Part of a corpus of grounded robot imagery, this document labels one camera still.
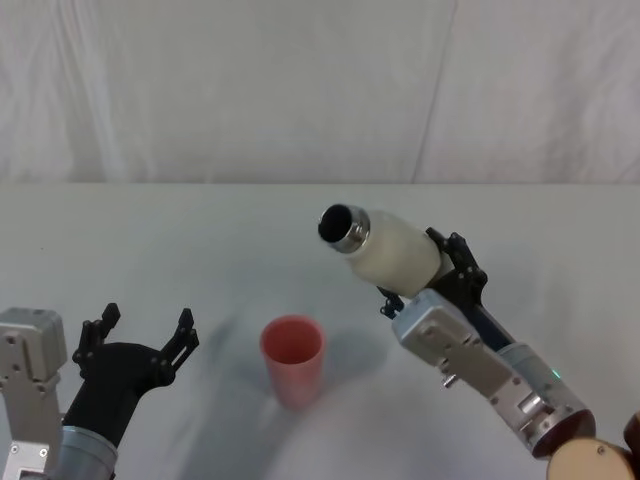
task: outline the table surface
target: table surface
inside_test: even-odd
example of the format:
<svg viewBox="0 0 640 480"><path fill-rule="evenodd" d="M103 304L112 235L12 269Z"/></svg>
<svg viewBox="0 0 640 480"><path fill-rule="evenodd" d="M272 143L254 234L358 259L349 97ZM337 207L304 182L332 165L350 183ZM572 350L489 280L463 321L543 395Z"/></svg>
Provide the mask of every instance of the table surface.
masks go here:
<svg viewBox="0 0 640 480"><path fill-rule="evenodd" d="M482 398L396 343L381 297L316 236L334 202L464 235L489 311L621 441L640 408L637 187L3 186L0 308L56 310L69 352L108 302L112 341L156 347L192 308L201 346L139 404L120 479L544 478ZM258 350L292 312L329 340L325 393L302 414L273 400ZM81 381L70 362L62 377L64 409Z"/></svg>

